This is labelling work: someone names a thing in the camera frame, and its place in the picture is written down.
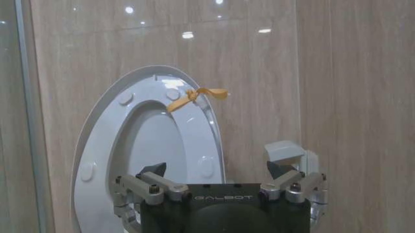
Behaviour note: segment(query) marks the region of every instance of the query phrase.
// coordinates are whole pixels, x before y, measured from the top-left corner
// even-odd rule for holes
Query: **yellow string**
[[[207,89],[207,88],[199,88],[198,90],[187,90],[186,91],[187,96],[182,97],[177,101],[174,101],[169,107],[167,111],[171,113],[177,111],[179,108],[182,108],[187,103],[191,101],[195,101],[198,99],[198,96],[201,94],[211,95],[217,99],[225,100],[229,97],[229,90],[227,89]]]

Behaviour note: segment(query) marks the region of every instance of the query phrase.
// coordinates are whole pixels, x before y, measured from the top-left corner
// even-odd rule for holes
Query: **toilet seat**
[[[109,89],[89,116],[75,154],[73,219],[83,233],[123,232],[110,182],[167,162],[178,183],[223,183],[222,143],[210,102],[201,96],[171,114],[166,106],[199,86],[179,70],[145,67]]]

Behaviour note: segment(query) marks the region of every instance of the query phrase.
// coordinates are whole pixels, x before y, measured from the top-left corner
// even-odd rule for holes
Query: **grout line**
[[[237,22],[237,21],[245,21],[245,20],[265,20],[265,19],[274,19],[275,17],[257,17],[257,18],[249,18],[249,17],[237,17],[230,19],[222,19],[222,20],[207,20],[201,22],[186,22],[186,23],[177,23],[177,24],[161,24],[161,25],[151,25],[151,26],[142,26],[142,27],[127,27],[127,28],[113,28],[113,29],[103,29],[98,31],[86,31],[86,32],[75,32],[74,30],[69,33],[51,33],[47,34],[47,36],[81,36],[81,35],[90,35],[97,33],[110,33],[110,32],[123,32],[123,31],[133,31],[133,30],[141,30],[141,29],[154,29],[154,28],[166,28],[166,27],[181,27],[187,25],[201,25],[205,23],[222,23],[222,22]]]
[[[294,10],[294,15],[296,15],[296,33],[297,33],[297,79],[298,79],[298,108],[300,108],[300,144],[302,145],[304,143],[304,125],[302,125],[302,101],[301,101],[301,43],[300,43],[300,17],[298,17],[298,0],[294,3],[296,5],[296,10]]]
[[[329,1],[329,49],[330,49],[330,77],[332,77],[332,90],[333,90],[333,97],[332,97],[332,106],[333,106],[333,109],[334,109],[334,148],[338,148],[338,109],[337,109],[337,91],[336,91],[336,77],[334,77],[334,49],[333,49],[333,15],[332,15],[332,0],[328,0]],[[336,154],[332,154],[329,155],[329,159],[328,159],[328,173],[329,173],[329,176],[332,176],[334,174],[333,172],[333,166],[332,166],[332,161],[333,161],[333,156],[337,156],[337,153]],[[333,185],[332,185],[332,182],[329,181],[328,182],[328,188],[329,190],[332,190],[332,193],[334,192],[333,190]]]

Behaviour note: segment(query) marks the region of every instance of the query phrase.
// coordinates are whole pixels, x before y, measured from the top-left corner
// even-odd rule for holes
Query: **white toilet seat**
[[[121,173],[167,162],[166,178],[223,183],[222,144],[215,114],[201,96],[181,110],[166,106],[198,84],[179,70],[145,67],[103,95],[86,122],[73,174],[73,216],[83,233],[123,232],[114,215],[110,181]]]

